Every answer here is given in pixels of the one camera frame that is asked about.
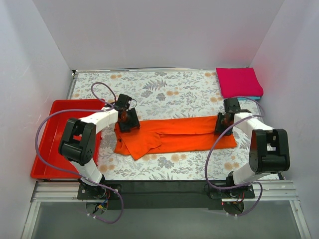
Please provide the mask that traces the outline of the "orange t shirt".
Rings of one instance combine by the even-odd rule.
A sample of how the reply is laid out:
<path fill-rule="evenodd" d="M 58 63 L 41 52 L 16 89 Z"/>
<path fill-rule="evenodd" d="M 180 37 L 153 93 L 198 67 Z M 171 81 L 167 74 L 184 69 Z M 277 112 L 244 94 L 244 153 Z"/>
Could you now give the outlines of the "orange t shirt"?
<path fill-rule="evenodd" d="M 145 120 L 131 132 L 120 132 L 117 124 L 114 152 L 138 160 L 146 154 L 210 150 L 219 137 L 216 123 L 217 116 Z"/>

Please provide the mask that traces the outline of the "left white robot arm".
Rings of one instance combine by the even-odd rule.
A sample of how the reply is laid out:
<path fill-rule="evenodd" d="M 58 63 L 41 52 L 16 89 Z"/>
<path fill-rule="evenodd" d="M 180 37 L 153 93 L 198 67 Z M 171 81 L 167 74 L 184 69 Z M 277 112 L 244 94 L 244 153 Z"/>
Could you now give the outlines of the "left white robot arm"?
<path fill-rule="evenodd" d="M 113 104 L 66 122 L 58 152 L 76 168 L 81 181 L 90 185 L 89 193 L 95 199 L 103 198 L 106 193 L 105 185 L 101 184 L 103 175 L 93 159 L 96 134 L 114 123 L 122 133 L 139 129 L 136 110 L 130 108 L 132 101 L 131 97 L 120 94 Z"/>

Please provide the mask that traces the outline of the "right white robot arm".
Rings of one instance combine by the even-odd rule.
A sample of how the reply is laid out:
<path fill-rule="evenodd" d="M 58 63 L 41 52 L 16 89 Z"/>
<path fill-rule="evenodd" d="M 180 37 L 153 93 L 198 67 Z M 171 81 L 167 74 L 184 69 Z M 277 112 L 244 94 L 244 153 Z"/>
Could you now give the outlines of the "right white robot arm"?
<path fill-rule="evenodd" d="M 239 197 L 244 187 L 254 181 L 270 175 L 287 171 L 290 167 L 288 134 L 286 130 L 270 127 L 240 107 L 237 98 L 224 100 L 224 113 L 217 115 L 215 134 L 218 143 L 225 136 L 231 136 L 236 127 L 250 137 L 248 163 L 233 171 L 219 186 L 231 198 Z"/>

